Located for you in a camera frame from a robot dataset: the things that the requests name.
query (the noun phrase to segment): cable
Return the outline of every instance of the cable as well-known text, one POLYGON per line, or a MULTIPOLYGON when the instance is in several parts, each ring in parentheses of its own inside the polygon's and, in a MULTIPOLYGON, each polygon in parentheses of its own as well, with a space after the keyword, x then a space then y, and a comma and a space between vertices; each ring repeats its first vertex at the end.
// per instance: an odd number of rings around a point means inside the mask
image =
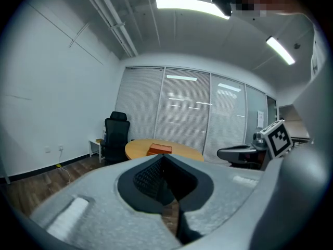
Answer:
MULTIPOLYGON (((59 162, 58 162, 58 164, 60 164, 61 156, 62 156, 62 150, 60 150, 60 156, 59 156, 59 162)), ((71 175, 69 174, 69 172, 68 172, 67 170, 65 170, 63 167, 59 167, 59 169, 62 169, 62 170, 64 170, 65 172, 67 172, 68 177, 69 177, 68 184, 70 184, 70 183, 71 183, 71 175)))

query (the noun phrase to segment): ceiling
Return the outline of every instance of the ceiling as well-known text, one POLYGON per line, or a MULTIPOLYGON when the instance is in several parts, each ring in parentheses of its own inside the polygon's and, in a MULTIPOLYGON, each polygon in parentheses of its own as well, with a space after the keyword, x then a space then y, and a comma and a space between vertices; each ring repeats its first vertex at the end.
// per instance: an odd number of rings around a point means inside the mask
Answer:
MULTIPOLYGON (((310 79, 310 60, 313 47, 313 27, 303 15, 267 15, 258 12, 251 16, 235 12, 228 20, 191 10, 157 9, 151 0, 160 37, 153 21, 148 0, 129 0, 135 22, 124 0, 111 0, 139 54, 149 52, 181 52, 219 59, 250 70, 276 88, 286 81, 310 79), (280 43, 295 59, 289 66, 267 44, 269 36, 280 43), (295 43, 301 45, 294 49, 295 43)), ((108 31, 97 11, 88 0, 66 0, 81 19, 91 21, 98 35, 110 44, 120 58, 125 53, 108 31)))

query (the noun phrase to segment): window blinds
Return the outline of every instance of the window blinds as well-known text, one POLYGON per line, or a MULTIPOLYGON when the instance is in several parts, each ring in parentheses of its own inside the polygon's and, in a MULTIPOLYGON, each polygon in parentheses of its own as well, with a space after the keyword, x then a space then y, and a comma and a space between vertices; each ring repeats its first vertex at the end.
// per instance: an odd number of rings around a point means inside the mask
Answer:
POLYGON ((127 114, 131 123, 128 140, 152 139, 164 68, 126 68, 116 111, 127 114))
POLYGON ((209 74, 165 70, 156 136, 203 151, 209 113, 209 74))
POLYGON ((211 106, 205 162, 230 166, 216 155, 220 148, 243 144, 246 125, 244 84, 211 76, 211 106))
POLYGON ((249 144, 253 140, 253 134, 263 129, 258 128, 258 111, 264 112, 264 128, 267 127, 267 101, 264 93, 247 85, 246 94, 248 102, 248 124, 245 143, 249 144))

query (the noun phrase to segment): small white table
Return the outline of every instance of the small white table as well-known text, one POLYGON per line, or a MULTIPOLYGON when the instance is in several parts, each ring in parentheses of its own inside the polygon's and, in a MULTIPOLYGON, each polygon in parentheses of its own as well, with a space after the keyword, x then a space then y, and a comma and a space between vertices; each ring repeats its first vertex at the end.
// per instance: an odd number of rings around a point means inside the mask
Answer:
POLYGON ((89 156, 91 157, 93 152, 92 152, 92 144, 98 145, 98 156, 99 156, 99 162, 101 163, 102 160, 105 159, 105 157, 102 157, 102 151, 101 151, 101 146, 100 143, 97 143, 96 140, 89 140, 89 156))

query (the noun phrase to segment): chair armrest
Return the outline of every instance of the chair armrest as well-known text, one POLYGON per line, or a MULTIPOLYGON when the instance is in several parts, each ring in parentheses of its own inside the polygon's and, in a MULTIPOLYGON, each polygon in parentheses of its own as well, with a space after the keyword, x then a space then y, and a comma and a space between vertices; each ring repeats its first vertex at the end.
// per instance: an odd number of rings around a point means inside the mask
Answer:
POLYGON ((101 147, 106 147, 106 143, 105 143, 104 140, 101 140, 101 141, 99 142, 99 144, 101 145, 101 147))

